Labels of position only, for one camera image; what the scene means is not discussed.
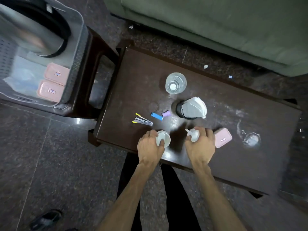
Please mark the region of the green sofa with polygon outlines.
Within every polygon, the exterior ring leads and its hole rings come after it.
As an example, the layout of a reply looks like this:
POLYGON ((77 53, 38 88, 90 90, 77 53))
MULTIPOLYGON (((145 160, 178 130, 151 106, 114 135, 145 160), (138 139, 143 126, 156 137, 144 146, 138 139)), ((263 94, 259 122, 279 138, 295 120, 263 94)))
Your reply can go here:
POLYGON ((288 77, 308 74, 308 0, 104 0, 111 14, 288 77))

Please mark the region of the small clear glass dish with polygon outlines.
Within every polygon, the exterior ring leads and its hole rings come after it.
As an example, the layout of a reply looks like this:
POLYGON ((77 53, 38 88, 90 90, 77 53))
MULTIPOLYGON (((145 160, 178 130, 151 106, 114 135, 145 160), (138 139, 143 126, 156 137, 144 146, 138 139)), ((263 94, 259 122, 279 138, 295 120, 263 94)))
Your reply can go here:
POLYGON ((247 148, 258 148, 260 144, 261 137, 255 132, 247 134, 243 139, 243 145, 247 148))

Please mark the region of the dark brown plastic stool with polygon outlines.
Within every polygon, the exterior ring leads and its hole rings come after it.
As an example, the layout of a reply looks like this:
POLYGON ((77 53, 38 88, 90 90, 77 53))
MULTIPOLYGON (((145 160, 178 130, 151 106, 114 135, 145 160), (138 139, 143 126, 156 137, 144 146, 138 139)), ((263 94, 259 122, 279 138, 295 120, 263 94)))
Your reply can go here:
POLYGON ((87 27, 87 30, 89 34, 88 47, 83 56, 68 105, 61 114, 64 117, 97 119, 100 109, 93 107, 89 103, 89 99, 101 57, 106 56, 115 65, 118 63, 118 55, 102 37, 90 27, 87 27))

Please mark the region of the white folded paper filter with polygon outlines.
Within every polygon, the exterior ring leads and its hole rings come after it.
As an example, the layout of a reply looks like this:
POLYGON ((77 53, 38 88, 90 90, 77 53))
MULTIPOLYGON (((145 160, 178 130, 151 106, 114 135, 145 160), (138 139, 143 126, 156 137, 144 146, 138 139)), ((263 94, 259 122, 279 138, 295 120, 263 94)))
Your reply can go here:
POLYGON ((202 118, 207 115, 207 107, 199 97, 193 97, 183 102, 181 111, 186 119, 202 118))

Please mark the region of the white ceramic mortar bowl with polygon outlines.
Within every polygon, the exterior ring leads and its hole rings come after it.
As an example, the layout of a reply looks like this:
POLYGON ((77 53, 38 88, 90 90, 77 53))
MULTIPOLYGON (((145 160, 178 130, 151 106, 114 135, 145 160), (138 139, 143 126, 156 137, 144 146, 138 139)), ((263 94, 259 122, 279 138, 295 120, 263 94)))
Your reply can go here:
POLYGON ((157 132, 158 136, 156 137, 156 144, 160 146, 161 140, 164 141, 164 147, 167 148, 171 143, 171 138, 168 132, 161 130, 157 132))

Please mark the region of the clear drinking glass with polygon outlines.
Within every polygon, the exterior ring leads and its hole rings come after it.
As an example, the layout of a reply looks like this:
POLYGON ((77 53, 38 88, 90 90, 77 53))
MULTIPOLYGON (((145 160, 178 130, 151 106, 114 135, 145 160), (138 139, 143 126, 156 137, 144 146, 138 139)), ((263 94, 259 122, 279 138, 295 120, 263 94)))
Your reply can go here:
POLYGON ((169 74, 165 81, 165 90, 169 94, 182 93, 187 86, 187 80, 182 73, 173 72, 169 74))

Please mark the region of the silver yellow-tipped clip tool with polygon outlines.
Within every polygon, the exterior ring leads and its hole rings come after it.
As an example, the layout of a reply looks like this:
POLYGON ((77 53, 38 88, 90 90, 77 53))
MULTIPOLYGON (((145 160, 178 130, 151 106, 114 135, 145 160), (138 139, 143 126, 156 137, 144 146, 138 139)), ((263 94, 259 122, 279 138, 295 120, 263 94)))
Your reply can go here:
POLYGON ((132 122, 144 124, 144 125, 148 125, 148 126, 153 126, 153 122, 151 122, 149 120, 142 119, 142 118, 138 118, 138 117, 136 117, 132 122))

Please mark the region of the person's left forearm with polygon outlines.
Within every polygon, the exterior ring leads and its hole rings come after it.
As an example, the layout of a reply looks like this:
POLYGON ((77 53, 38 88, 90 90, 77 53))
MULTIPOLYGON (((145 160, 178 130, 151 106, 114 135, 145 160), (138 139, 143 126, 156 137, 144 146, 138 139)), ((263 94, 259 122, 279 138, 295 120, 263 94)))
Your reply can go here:
POLYGON ((158 161, 142 159, 96 231, 131 231, 144 186, 158 161))

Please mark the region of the person's right forearm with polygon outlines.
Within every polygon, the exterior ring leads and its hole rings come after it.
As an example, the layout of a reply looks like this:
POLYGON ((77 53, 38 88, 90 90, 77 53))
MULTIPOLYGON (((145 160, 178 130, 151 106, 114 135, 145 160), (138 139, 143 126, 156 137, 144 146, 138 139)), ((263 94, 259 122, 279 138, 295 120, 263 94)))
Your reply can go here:
POLYGON ((201 184, 214 231, 247 231, 225 195, 219 189, 206 162, 192 163, 201 184))

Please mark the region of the black round jar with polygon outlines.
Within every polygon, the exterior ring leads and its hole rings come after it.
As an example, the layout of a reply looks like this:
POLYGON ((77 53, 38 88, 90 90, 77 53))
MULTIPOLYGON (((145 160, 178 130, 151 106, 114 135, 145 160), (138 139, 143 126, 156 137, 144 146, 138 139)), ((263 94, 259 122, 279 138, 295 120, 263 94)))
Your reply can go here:
POLYGON ((184 104, 184 100, 180 100, 176 106, 175 106, 175 113, 177 114, 177 116, 179 116, 180 118, 186 119, 186 120, 195 120, 197 117, 194 118, 188 118, 186 116, 184 116, 183 114, 183 110, 182 110, 182 105, 184 104))

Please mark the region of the person's left hand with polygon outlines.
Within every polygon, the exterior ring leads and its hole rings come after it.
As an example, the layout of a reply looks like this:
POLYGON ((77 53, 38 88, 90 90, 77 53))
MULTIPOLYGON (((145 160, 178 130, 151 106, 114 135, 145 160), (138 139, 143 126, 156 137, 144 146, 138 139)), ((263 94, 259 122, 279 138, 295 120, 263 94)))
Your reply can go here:
POLYGON ((139 139, 137 144, 139 164, 145 165, 148 168, 155 168, 159 163, 161 158, 157 156, 157 136, 156 130, 150 130, 139 139))

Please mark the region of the black sandal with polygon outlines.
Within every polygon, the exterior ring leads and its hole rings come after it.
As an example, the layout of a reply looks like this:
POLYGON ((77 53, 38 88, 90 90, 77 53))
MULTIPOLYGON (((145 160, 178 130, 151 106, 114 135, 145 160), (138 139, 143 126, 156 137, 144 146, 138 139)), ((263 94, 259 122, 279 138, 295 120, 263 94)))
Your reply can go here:
POLYGON ((62 217, 62 211, 52 209, 37 216, 32 222, 30 222, 29 228, 31 231, 43 231, 54 226, 62 217))

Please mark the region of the clear plastic storage bin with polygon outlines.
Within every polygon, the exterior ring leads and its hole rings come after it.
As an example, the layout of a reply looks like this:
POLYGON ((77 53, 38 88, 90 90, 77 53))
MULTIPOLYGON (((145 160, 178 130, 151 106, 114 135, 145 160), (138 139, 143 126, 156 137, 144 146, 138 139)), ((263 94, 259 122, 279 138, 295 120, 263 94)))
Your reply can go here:
POLYGON ((78 71, 87 48, 89 33, 79 11, 58 0, 46 0, 65 18, 71 36, 65 50, 58 56, 44 58, 22 48, 0 35, 0 100, 33 107, 39 110, 67 107, 78 71), (37 96, 37 89, 49 63, 70 69, 59 103, 37 96))

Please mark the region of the white ceramic pestle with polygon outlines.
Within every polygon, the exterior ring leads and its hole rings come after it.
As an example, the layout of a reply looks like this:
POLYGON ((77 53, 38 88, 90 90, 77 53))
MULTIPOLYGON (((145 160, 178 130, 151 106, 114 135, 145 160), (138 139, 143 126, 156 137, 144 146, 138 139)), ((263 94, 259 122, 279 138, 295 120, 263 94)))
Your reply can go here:
POLYGON ((185 131, 187 132, 187 136, 191 136, 191 141, 194 143, 198 140, 200 133, 198 130, 196 130, 195 128, 192 129, 185 129, 185 131))

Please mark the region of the steel pot with black rim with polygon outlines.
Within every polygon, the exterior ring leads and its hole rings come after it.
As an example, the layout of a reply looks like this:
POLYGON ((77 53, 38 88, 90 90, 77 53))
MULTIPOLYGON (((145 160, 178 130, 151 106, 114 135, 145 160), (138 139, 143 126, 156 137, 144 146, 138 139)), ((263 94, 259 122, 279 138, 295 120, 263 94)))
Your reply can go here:
POLYGON ((65 18, 46 0, 0 0, 0 35, 35 55, 60 55, 71 36, 65 18))

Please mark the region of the person's black trousers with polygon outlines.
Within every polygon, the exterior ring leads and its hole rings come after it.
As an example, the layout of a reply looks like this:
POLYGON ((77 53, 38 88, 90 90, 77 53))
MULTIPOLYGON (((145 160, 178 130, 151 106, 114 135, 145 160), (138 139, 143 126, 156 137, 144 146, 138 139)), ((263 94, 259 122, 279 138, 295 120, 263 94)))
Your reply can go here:
MULTIPOLYGON (((128 152, 120 175, 117 198, 128 184, 138 163, 138 155, 128 152)), ((172 166, 164 163, 160 168, 167 196, 168 231, 201 231, 188 195, 175 170, 172 166)))

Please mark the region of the pink rectangular case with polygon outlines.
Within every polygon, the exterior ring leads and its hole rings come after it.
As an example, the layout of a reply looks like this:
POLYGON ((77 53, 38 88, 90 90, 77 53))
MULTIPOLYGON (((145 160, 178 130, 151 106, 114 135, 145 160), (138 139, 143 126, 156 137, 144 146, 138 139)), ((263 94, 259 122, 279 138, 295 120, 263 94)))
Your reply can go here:
POLYGON ((44 78, 56 84, 65 86, 70 73, 70 69, 56 63, 49 63, 44 72, 44 78))
POLYGON ((41 80, 37 96, 48 101, 59 103, 64 92, 64 86, 49 80, 41 80))
POLYGON ((227 128, 220 128, 214 132, 215 147, 220 148, 230 142, 233 137, 227 128))

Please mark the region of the person's right hand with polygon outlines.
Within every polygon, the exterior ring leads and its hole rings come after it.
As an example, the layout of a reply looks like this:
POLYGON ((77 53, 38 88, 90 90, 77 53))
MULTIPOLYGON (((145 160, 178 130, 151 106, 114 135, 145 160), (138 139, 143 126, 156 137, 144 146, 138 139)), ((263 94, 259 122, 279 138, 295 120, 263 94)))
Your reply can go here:
MULTIPOLYGON (((215 137, 213 130, 204 127, 194 127, 199 131, 200 136, 193 143, 192 153, 187 153, 193 168, 200 165, 207 165, 215 153, 215 137)), ((191 136, 187 136, 185 141, 191 141, 191 136)))

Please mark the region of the dark wooden low table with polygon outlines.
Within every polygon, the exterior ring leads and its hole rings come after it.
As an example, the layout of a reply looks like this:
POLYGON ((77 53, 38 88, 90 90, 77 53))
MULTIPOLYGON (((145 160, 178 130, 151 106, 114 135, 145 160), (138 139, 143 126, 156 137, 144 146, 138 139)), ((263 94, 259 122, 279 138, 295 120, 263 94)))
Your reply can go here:
POLYGON ((146 131, 164 130, 170 134, 171 144, 161 162, 193 173, 184 146, 184 129, 227 128, 233 139, 218 148, 211 159, 214 177, 258 194, 278 191, 289 144, 301 116, 296 105, 129 45, 128 40, 122 40, 117 51, 119 62, 96 127, 88 131, 89 143, 136 153, 146 131), (165 90, 166 78, 173 72, 182 73, 187 80, 182 93, 169 94, 165 90), (193 97, 206 104, 205 119, 186 120, 175 113, 180 100, 193 97), (162 115, 167 110, 172 115, 162 121, 151 116, 152 112, 162 115), (153 126, 133 123, 139 118, 135 113, 153 122, 153 126), (258 148, 243 145, 244 137, 252 132, 261 137, 258 148))

